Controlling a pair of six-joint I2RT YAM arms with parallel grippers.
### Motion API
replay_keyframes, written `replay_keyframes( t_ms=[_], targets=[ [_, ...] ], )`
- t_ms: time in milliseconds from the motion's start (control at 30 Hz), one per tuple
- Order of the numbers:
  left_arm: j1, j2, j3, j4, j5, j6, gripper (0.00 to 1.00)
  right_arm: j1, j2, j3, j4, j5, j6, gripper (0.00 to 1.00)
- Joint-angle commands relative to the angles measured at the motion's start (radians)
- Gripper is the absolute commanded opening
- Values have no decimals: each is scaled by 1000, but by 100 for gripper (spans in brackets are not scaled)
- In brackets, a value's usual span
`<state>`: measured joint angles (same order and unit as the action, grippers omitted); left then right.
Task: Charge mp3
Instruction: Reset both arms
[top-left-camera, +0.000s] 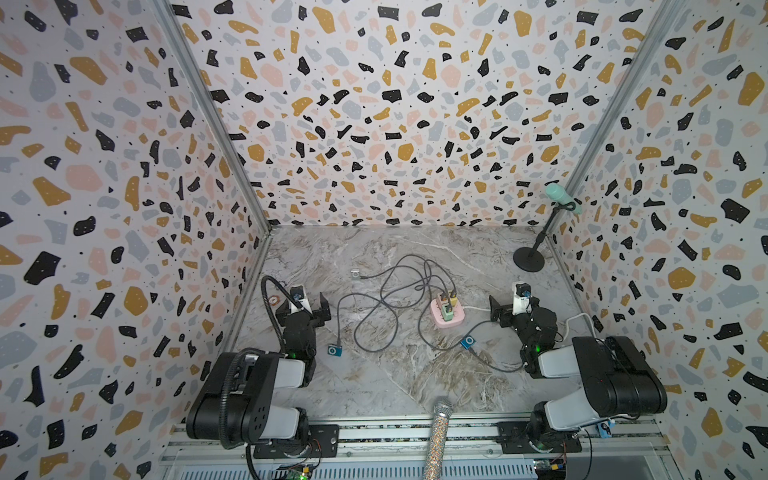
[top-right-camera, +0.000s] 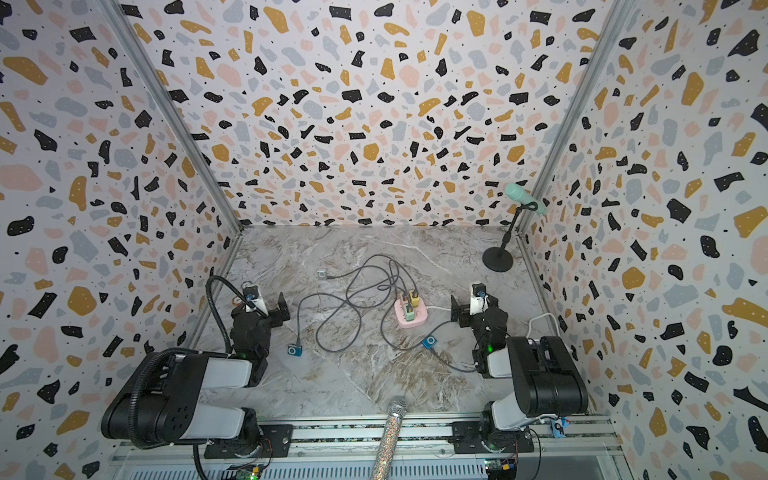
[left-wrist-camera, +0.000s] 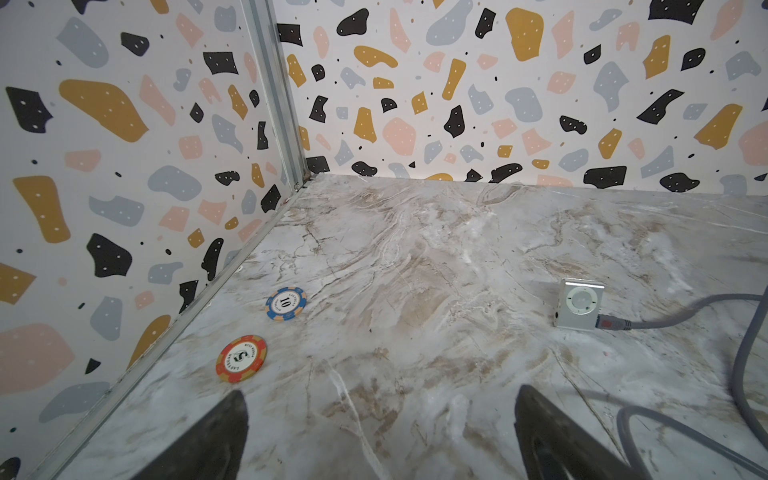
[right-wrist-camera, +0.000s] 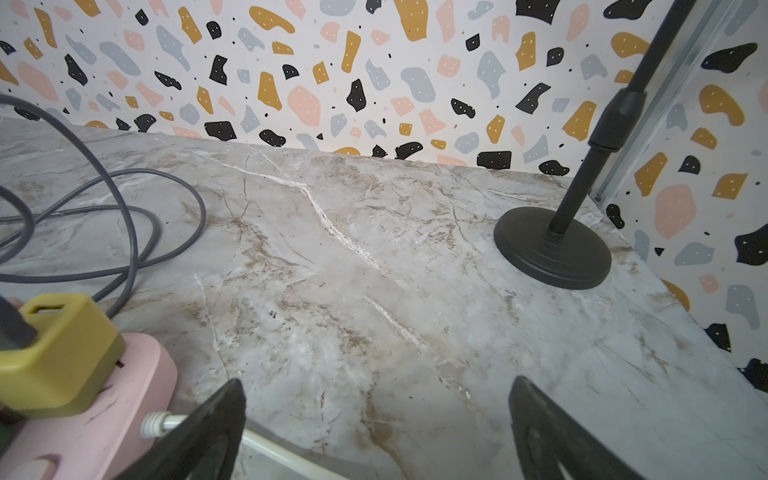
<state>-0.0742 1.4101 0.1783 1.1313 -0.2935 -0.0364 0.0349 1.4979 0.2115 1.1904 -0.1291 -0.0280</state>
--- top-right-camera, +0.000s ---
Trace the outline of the blue mp3 player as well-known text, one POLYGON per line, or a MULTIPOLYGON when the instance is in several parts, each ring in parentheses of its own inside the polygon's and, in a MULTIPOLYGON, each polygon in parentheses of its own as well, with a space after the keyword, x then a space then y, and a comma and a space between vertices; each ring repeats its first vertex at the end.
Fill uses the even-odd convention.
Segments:
POLYGON ((291 343, 288 344, 286 347, 286 352, 289 356, 292 357, 301 357, 303 353, 303 347, 301 344, 298 343, 291 343))
POLYGON ((422 340, 425 349, 431 350, 437 344, 437 339, 433 335, 428 335, 422 340))

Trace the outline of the yellow USB charger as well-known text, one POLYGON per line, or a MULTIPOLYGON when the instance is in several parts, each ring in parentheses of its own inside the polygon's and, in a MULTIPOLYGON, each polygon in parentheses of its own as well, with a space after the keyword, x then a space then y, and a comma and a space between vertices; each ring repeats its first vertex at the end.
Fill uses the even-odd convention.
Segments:
POLYGON ((413 307, 418 307, 420 304, 419 292, 416 289, 412 289, 408 292, 409 302, 413 307))

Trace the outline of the green USB charger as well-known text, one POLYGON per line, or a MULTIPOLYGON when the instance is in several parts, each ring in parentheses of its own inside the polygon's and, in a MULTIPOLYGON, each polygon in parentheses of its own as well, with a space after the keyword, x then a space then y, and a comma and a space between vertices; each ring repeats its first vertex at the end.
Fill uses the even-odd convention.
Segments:
POLYGON ((413 306, 409 304, 405 304, 403 307, 404 310, 404 317, 407 321, 413 321, 415 319, 415 312, 413 309, 413 306))

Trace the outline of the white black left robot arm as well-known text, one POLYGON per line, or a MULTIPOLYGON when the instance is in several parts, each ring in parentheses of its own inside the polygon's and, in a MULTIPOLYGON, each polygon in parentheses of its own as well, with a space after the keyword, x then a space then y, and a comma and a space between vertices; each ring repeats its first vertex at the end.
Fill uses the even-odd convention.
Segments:
POLYGON ((173 347, 147 354, 103 414, 104 437, 139 449, 203 445, 209 458, 245 458, 265 447, 267 435, 254 409, 201 399, 205 390, 257 386, 268 367, 272 331, 291 318, 283 296, 269 308, 256 285, 233 292, 241 302, 231 312, 232 325, 213 315, 223 351, 173 347))

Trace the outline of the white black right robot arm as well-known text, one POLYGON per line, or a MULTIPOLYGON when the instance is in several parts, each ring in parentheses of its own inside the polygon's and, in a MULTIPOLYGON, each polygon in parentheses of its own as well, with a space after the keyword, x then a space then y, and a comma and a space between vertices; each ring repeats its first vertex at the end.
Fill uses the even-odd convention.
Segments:
POLYGON ((451 424, 449 442, 457 454, 531 452, 532 424, 588 411, 585 382, 559 336, 509 335, 508 314, 487 294, 465 305, 452 299, 451 319, 476 339, 474 371, 512 382, 512 392, 487 403, 478 420, 451 424))

